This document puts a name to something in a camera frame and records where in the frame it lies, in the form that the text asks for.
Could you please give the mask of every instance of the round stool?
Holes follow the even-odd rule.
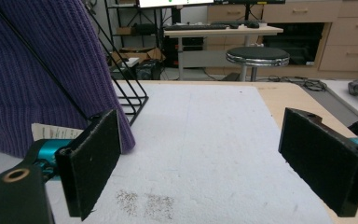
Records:
[[[226,59],[241,65],[240,80],[244,81],[246,66],[252,67],[251,81],[255,81],[258,67],[277,67],[289,64],[290,55],[282,49],[262,47],[239,47],[229,49]]]

